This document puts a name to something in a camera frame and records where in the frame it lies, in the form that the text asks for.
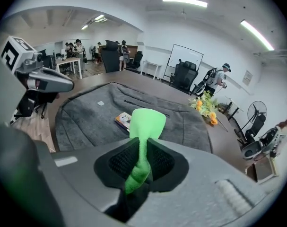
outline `backpack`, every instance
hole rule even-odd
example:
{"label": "backpack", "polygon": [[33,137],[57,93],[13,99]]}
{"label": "backpack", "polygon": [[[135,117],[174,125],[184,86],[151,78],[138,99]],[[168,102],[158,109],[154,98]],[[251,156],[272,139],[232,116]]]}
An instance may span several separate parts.
{"label": "backpack", "polygon": [[216,68],[212,69],[212,72],[210,73],[209,78],[206,80],[206,85],[212,85],[214,83],[215,80],[215,76],[217,74],[217,72],[219,71],[223,71],[223,70],[217,70]]}
{"label": "backpack", "polygon": [[129,53],[128,48],[124,45],[121,46],[121,50],[123,51],[121,56],[123,56],[124,53]]}

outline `cable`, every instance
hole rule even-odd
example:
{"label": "cable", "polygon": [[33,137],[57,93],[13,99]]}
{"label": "cable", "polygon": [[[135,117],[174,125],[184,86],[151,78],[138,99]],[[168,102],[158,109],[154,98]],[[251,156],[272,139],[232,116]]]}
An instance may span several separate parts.
{"label": "cable", "polygon": [[265,156],[263,156],[261,159],[259,159],[259,160],[257,160],[257,161],[260,161],[260,160],[262,160],[264,157],[266,157],[268,154],[266,154]]}
{"label": "cable", "polygon": [[[222,88],[220,88],[220,90],[222,90]],[[220,90],[218,92],[220,92]],[[218,92],[214,93],[214,95],[217,94]]]}

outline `whiteboard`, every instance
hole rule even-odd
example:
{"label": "whiteboard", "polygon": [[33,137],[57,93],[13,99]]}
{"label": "whiteboard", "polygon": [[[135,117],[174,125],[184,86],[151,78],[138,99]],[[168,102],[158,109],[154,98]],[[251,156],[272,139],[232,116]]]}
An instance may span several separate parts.
{"label": "whiteboard", "polygon": [[196,64],[197,69],[198,69],[202,61],[202,57],[203,57],[203,54],[197,51],[174,44],[171,57],[167,65],[171,67],[176,67],[176,65],[179,64],[179,59],[181,59],[182,62],[189,61],[189,62]]}

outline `white shirt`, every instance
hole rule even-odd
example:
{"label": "white shirt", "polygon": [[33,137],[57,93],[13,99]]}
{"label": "white shirt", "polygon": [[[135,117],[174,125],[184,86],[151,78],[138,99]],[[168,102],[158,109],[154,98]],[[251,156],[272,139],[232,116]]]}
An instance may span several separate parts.
{"label": "white shirt", "polygon": [[79,46],[77,46],[77,44],[76,44],[76,49],[78,51],[78,54],[83,54],[83,45],[82,44],[80,44]]}
{"label": "white shirt", "polygon": [[224,73],[224,71],[222,71],[221,68],[217,68],[217,70],[221,70],[221,71],[216,72],[216,75],[215,75],[215,77],[214,77],[214,82],[213,82],[213,84],[209,85],[209,87],[211,87],[211,88],[213,88],[213,89],[216,89],[216,88],[217,88],[217,86],[218,86],[218,84],[217,84],[218,79],[221,78],[221,80],[223,80],[223,78],[224,78],[224,76],[225,76],[225,73]]}
{"label": "white shirt", "polygon": [[99,53],[99,45],[95,46],[96,52],[95,53]]}

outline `desk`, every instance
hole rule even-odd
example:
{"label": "desk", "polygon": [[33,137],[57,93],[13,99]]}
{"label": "desk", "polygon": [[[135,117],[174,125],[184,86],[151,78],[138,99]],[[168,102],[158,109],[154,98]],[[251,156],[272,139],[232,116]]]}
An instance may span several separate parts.
{"label": "desk", "polygon": [[155,79],[155,76],[156,76],[156,74],[157,74],[157,71],[158,71],[158,67],[161,67],[162,65],[154,64],[154,63],[151,63],[151,62],[145,60],[144,63],[143,63],[143,65],[141,66],[141,73],[140,73],[140,75],[142,75],[143,68],[144,68],[147,64],[156,66],[155,74],[154,74],[154,77],[153,77],[153,80],[154,80],[154,79]]}
{"label": "desk", "polygon": [[[134,87],[139,91],[172,102],[184,105],[188,105],[189,103],[188,94],[170,87],[160,81],[152,80],[151,78],[141,76],[128,70],[111,72],[102,75],[91,76],[82,80],[76,80],[74,89],[72,91],[67,93],[60,93],[60,98],[55,99],[53,103],[48,104],[47,110],[50,131],[56,151],[59,151],[59,148],[55,133],[55,116],[60,105],[62,105],[62,103],[70,96],[81,90],[110,82],[125,84],[127,86]],[[212,152],[213,154],[219,156],[230,165],[244,173],[245,160],[242,158],[237,138],[234,134],[234,129],[223,114],[218,112],[217,118],[224,124],[228,131],[226,131],[226,129],[220,125],[220,123],[216,126],[207,125]]]}
{"label": "desk", "polygon": [[62,65],[62,64],[66,64],[66,63],[72,63],[73,65],[73,72],[75,74],[75,65],[74,65],[74,62],[78,61],[78,70],[79,70],[79,75],[80,75],[80,79],[82,79],[82,74],[81,74],[81,67],[80,67],[80,58],[78,57],[71,57],[71,58],[67,58],[66,60],[62,61],[60,59],[57,59],[56,60],[56,70],[58,72],[60,72],[59,70],[59,66]]}
{"label": "desk", "polygon": [[243,110],[242,110],[231,98],[229,98],[229,97],[227,97],[227,96],[225,96],[225,97],[230,101],[230,103],[228,104],[228,106],[226,107],[226,109],[223,111],[223,114],[225,114],[226,111],[231,108],[232,104],[234,104],[234,105],[237,107],[236,110],[232,113],[232,115],[229,116],[228,121],[230,121],[230,119],[236,114],[236,112],[238,112],[239,109],[240,109],[242,112],[243,112]]}

